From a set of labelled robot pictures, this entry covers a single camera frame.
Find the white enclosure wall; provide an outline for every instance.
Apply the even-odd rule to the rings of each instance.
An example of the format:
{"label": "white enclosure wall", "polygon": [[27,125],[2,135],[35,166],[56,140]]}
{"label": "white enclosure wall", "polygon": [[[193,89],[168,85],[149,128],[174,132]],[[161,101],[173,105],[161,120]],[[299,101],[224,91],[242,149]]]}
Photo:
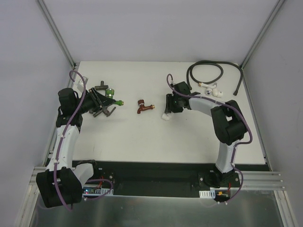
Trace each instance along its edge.
{"label": "white enclosure wall", "polygon": [[40,166],[69,64],[34,0],[0,1],[0,226],[14,226]]}
{"label": "white enclosure wall", "polygon": [[241,63],[277,0],[46,0],[76,62]]}
{"label": "white enclosure wall", "polygon": [[303,226],[303,1],[289,0],[245,68],[273,170],[281,171]]}

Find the white connector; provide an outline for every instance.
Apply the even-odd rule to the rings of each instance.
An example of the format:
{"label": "white connector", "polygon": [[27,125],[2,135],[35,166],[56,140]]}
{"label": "white connector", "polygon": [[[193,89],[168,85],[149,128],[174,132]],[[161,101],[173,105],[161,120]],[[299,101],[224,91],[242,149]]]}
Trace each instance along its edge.
{"label": "white connector", "polygon": [[172,117],[172,113],[164,113],[162,114],[162,119],[165,120],[165,121],[169,121]]}
{"label": "white connector", "polygon": [[205,83],[199,83],[200,87],[205,87],[205,88],[210,88],[210,89],[214,89],[217,87],[217,83],[214,83],[213,85],[209,85],[209,84],[205,84]]}
{"label": "white connector", "polygon": [[[85,84],[87,84],[87,81],[89,80],[87,77],[83,77],[85,80]],[[74,85],[77,86],[77,89],[82,93],[84,90],[83,81],[80,79],[79,81],[75,81]]]}
{"label": "white connector", "polygon": [[222,91],[218,91],[217,88],[213,89],[213,96],[221,98],[223,96],[223,92]]}

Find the black tool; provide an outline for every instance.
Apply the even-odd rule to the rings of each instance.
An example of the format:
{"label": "black tool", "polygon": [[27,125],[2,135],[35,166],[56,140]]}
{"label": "black tool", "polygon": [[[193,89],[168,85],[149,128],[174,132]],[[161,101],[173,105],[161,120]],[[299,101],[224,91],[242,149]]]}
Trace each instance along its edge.
{"label": "black tool", "polygon": [[104,81],[102,80],[100,83],[100,86],[95,86],[95,90],[99,91],[99,90],[106,90],[108,89],[108,85],[104,85]]}
{"label": "black tool", "polygon": [[114,107],[111,111],[108,111],[107,108],[103,108],[102,112],[105,114],[106,117],[109,117],[115,109],[116,107]]}

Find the red wire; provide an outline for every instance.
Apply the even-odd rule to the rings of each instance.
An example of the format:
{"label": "red wire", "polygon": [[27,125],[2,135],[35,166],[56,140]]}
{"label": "red wire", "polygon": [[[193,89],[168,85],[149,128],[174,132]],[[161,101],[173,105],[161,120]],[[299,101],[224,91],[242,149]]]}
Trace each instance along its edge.
{"label": "red wire", "polygon": [[99,188],[101,188],[101,186],[102,186],[102,183],[103,183],[103,181],[100,181],[100,183],[99,183],[99,185],[96,187],[96,189],[99,189]]}

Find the white plastic part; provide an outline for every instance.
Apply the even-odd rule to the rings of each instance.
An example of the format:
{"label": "white plastic part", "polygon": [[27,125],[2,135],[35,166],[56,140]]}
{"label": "white plastic part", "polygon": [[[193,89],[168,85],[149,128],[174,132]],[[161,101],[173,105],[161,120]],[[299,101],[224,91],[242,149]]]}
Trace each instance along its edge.
{"label": "white plastic part", "polygon": [[205,90],[205,94],[208,95],[208,96],[210,96],[212,93],[213,93],[213,90],[211,88],[207,88]]}
{"label": "white plastic part", "polygon": [[93,165],[90,163],[84,163],[76,166],[76,169],[73,172],[80,181],[82,187],[86,181],[94,175]]}
{"label": "white plastic part", "polygon": [[215,165],[221,173],[227,173],[233,169],[231,166],[232,152],[233,147],[237,142],[239,141],[237,140],[229,146],[225,143],[220,142],[219,155]]}
{"label": "white plastic part", "polygon": [[[55,157],[57,154],[59,142],[64,128],[65,125],[61,126],[60,128],[57,128],[57,140],[53,150],[53,157],[51,158],[51,161],[46,167],[46,169],[49,169],[49,171],[53,171]],[[62,141],[60,154],[57,162],[58,163],[57,170],[62,169],[62,167],[71,168],[72,156],[78,136],[79,136],[78,128],[76,126],[69,125],[65,133],[65,138]]]}
{"label": "white plastic part", "polygon": [[217,88],[214,88],[213,89],[213,96],[217,97],[218,96],[218,89]]}
{"label": "white plastic part", "polygon": [[[87,81],[89,80],[87,77],[83,77],[85,84],[87,84]],[[84,90],[84,85],[83,85],[83,81],[82,79],[80,79],[79,81],[75,81],[74,82],[75,86],[77,86],[77,89],[82,93]]]}
{"label": "white plastic part", "polygon": [[208,116],[211,116],[212,114],[210,110],[218,105],[202,98],[190,98],[189,106],[192,110],[198,110]]}
{"label": "white plastic part", "polygon": [[214,83],[213,85],[209,85],[209,84],[205,84],[205,83],[199,83],[200,87],[206,87],[206,88],[210,88],[210,89],[214,89],[217,87],[217,83]]}
{"label": "white plastic part", "polygon": [[218,95],[217,95],[217,98],[222,98],[223,97],[223,92],[222,91],[219,91],[218,92]]}
{"label": "white plastic part", "polygon": [[222,91],[218,91],[217,88],[213,89],[213,96],[221,98],[223,96],[223,92]]}
{"label": "white plastic part", "polygon": [[214,198],[216,198],[215,190],[199,191],[199,196],[200,196],[201,199],[214,199]]}
{"label": "white plastic part", "polygon": [[[100,196],[103,195],[105,193],[107,193],[110,190],[110,188],[99,188],[99,189],[95,189],[94,192],[95,193],[83,193],[82,195],[89,197],[89,196]],[[114,189],[110,190],[110,192],[108,192],[105,196],[109,196],[109,195],[114,195]]]}
{"label": "white plastic part", "polygon": [[169,121],[172,117],[172,113],[164,113],[162,114],[162,119],[165,121]]}

